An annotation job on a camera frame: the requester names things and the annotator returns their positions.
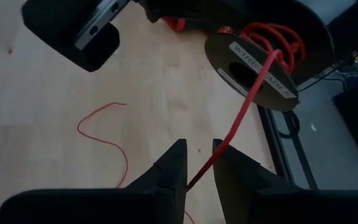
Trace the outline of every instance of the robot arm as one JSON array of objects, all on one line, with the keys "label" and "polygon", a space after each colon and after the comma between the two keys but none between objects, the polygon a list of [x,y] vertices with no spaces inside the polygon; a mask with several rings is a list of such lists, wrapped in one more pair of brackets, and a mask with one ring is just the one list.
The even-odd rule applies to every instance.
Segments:
[{"label": "robot arm", "polygon": [[[129,0],[29,0],[22,8],[25,25],[44,42],[89,72],[99,69],[119,47],[119,32],[109,22]],[[358,49],[358,1],[326,0],[136,0],[150,22],[176,17],[203,25],[211,35],[206,56],[221,78],[246,95],[259,72],[239,54],[263,65],[271,49],[285,49],[283,60],[294,54],[291,72],[275,62],[254,102],[268,109],[290,111],[298,103],[297,86],[347,58]],[[275,24],[296,35],[271,35],[254,29],[243,37],[244,27],[253,22]],[[221,27],[230,33],[217,34]],[[237,50],[230,49],[234,44]],[[299,48],[305,46],[302,56]]]}]

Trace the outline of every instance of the floor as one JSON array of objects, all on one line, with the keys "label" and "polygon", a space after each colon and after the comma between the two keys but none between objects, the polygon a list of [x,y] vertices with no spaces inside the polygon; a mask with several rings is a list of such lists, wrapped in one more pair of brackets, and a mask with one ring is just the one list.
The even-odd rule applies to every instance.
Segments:
[{"label": "floor", "polygon": [[[88,73],[25,28],[23,2],[0,0],[0,205],[28,189],[116,186],[124,172],[120,152],[76,132],[81,118],[111,101],[127,106],[101,112],[83,129],[126,151],[124,186],[179,138],[187,139],[193,177],[244,100],[211,68],[205,35],[151,24],[131,2],[113,21],[119,50]],[[232,145],[273,171],[255,105]],[[186,209],[196,223],[224,223],[212,172],[188,193]]]},{"label": "floor", "polygon": [[[336,73],[330,78],[343,79]],[[300,88],[315,81],[308,80]],[[358,146],[333,102],[342,92],[341,82],[323,80],[300,93],[301,103],[294,110],[302,148],[321,190],[358,190]],[[275,113],[275,121],[279,130],[288,133],[281,113]],[[292,140],[282,143],[296,184],[308,188]]]}]

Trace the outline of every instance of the wire spool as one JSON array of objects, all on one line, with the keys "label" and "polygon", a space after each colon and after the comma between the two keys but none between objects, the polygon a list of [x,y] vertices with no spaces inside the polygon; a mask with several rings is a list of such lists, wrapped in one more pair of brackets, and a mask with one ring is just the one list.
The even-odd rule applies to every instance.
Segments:
[{"label": "wire spool", "polygon": [[[215,71],[228,85],[243,96],[247,96],[268,54],[273,50],[267,39],[253,33],[252,30],[244,33],[246,30],[249,30],[249,27],[246,27],[241,35],[234,35],[231,28],[223,27],[218,34],[211,35],[205,43],[206,55]],[[263,42],[266,50],[249,36]],[[258,105],[278,111],[290,111],[299,103],[299,94],[290,73],[294,69],[294,54],[302,51],[298,64],[305,57],[305,48],[302,42],[291,45],[286,42],[286,44],[287,50],[289,47],[291,48],[286,55],[291,58],[290,62],[286,63],[283,59],[284,55],[281,54],[281,57],[277,58],[270,67],[268,75],[254,98],[254,102]]]}]

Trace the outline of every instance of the loose red wire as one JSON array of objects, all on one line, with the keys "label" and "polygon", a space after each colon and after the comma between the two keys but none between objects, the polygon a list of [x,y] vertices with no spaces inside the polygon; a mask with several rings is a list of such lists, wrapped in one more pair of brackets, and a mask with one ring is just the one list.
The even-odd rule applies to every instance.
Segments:
[{"label": "loose red wire", "polygon": [[124,150],[119,146],[117,145],[116,143],[113,143],[113,142],[109,142],[109,141],[106,141],[106,140],[103,140],[103,139],[100,139],[100,138],[97,138],[97,137],[94,137],[94,136],[90,136],[89,134],[86,134],[84,133],[81,129],[80,129],[80,126],[81,124],[86,121],[87,119],[90,119],[92,116],[94,116],[95,114],[99,113],[100,111],[102,111],[103,109],[109,107],[109,106],[112,106],[112,105],[119,105],[119,106],[125,106],[127,105],[126,103],[117,103],[117,102],[112,102],[112,103],[109,103],[109,104],[106,104],[102,107],[100,107],[99,109],[95,110],[94,112],[92,112],[91,114],[89,114],[88,116],[84,117],[77,125],[77,131],[82,134],[83,136],[87,137],[87,138],[90,138],[92,140],[95,140],[95,141],[98,141],[98,142],[101,142],[101,143],[105,143],[105,144],[108,144],[108,145],[111,145],[111,146],[114,146],[114,147],[117,147],[122,155],[124,156],[124,159],[125,159],[125,171],[124,171],[124,175],[121,177],[121,180],[118,182],[117,184],[117,187],[116,188],[119,188],[122,183],[124,182],[126,176],[127,176],[127,173],[128,173],[128,167],[129,167],[129,163],[128,163],[128,158],[127,158],[127,155],[126,153],[124,152]]},{"label": "loose red wire", "polygon": [[[278,55],[276,59],[277,62],[285,68],[288,74],[291,74],[293,72],[294,67],[305,60],[306,47],[301,37],[294,30],[279,24],[263,24],[260,22],[255,22],[246,26],[242,30],[241,36],[245,39],[251,38],[261,41],[264,44],[265,50],[268,54],[271,54],[273,52],[273,47],[265,37],[262,37],[261,35],[256,33],[257,30],[264,30],[269,32],[283,45],[284,50],[287,52],[288,55],[288,62],[284,60],[282,52]],[[294,38],[295,43],[289,44],[280,32],[285,32],[291,35]],[[300,53],[300,57],[297,61],[295,61],[295,54],[298,52]]]},{"label": "loose red wire", "polygon": [[193,218],[190,216],[188,212],[185,211],[185,214],[189,217],[192,224],[196,224],[196,222],[194,222]]}]

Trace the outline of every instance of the black cable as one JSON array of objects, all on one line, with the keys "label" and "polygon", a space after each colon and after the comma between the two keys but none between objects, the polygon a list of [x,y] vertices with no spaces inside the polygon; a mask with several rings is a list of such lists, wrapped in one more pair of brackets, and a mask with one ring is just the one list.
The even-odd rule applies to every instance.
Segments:
[{"label": "black cable", "polygon": [[281,138],[292,139],[294,136],[297,136],[301,130],[298,116],[295,114],[294,111],[283,112],[283,116],[289,118],[292,121],[293,126],[295,127],[295,132],[290,131],[289,134],[284,134],[279,131],[278,134],[280,135]]},{"label": "black cable", "polygon": [[340,78],[324,78],[324,80],[327,80],[327,81],[340,81],[342,83],[343,92],[345,92],[347,90],[345,81],[341,80]]},{"label": "black cable", "polygon": [[320,77],[320,78],[319,78],[317,81],[315,81],[314,83],[312,83],[312,84],[310,84],[310,85],[304,87],[303,89],[299,90],[299,92],[305,91],[305,90],[307,90],[308,88],[314,86],[315,84],[321,82],[322,80],[324,80],[324,78],[326,78],[328,75],[332,74],[332,72],[335,72],[336,70],[337,70],[337,68],[334,69],[334,70],[332,70],[332,71],[330,71],[330,72],[327,73],[325,76]]}]

